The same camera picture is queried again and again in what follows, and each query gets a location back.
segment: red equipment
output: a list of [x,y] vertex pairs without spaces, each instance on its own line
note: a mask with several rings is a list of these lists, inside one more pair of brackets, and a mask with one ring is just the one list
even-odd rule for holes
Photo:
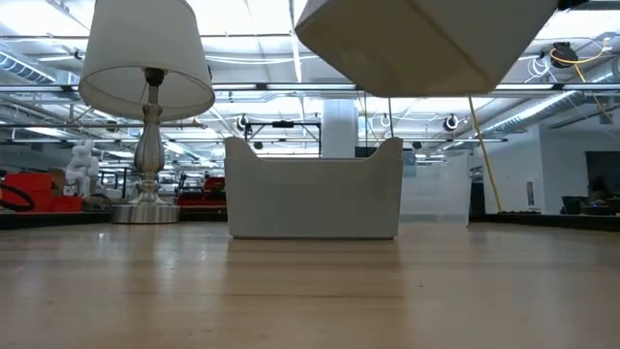
[[226,210],[226,180],[223,177],[209,177],[201,191],[183,191],[180,188],[177,199],[179,206],[205,206],[217,210]]
[[[25,213],[81,211],[81,198],[52,196],[51,174],[7,174],[4,184],[20,190],[32,199],[34,208]],[[2,199],[16,206],[23,206],[25,203],[11,190],[4,190]]]

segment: white wall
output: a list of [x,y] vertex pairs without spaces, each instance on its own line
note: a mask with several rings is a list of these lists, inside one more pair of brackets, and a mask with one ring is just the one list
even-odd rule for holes
[[562,196],[588,195],[586,151],[620,151],[620,140],[600,131],[543,129],[541,141],[545,214],[559,214]]
[[[543,159],[541,137],[538,125],[529,127],[524,134],[508,135],[507,143],[488,143],[486,150],[502,210],[544,211]],[[484,164],[482,150],[477,147],[471,161],[471,168],[484,167],[484,204],[486,213],[497,213],[497,204],[488,170]],[[528,206],[527,182],[534,182],[535,204]]]

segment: white lamp shade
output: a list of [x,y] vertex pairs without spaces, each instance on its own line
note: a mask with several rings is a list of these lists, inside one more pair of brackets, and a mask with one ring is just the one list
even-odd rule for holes
[[375,96],[462,96],[493,90],[557,6],[558,0],[308,0],[295,32]]
[[91,107],[143,119],[145,68],[167,72],[162,121],[194,116],[215,102],[196,16],[185,0],[99,0],[79,94]]

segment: wooden table surface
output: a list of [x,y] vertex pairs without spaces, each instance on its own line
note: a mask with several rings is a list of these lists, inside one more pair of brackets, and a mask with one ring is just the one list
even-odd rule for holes
[[0,233],[2,349],[619,347],[618,234],[426,225],[396,241],[264,241],[214,223]]

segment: column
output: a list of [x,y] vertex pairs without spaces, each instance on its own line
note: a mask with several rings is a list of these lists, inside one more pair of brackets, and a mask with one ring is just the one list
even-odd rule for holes
[[357,145],[355,100],[323,101],[323,157],[355,158]]

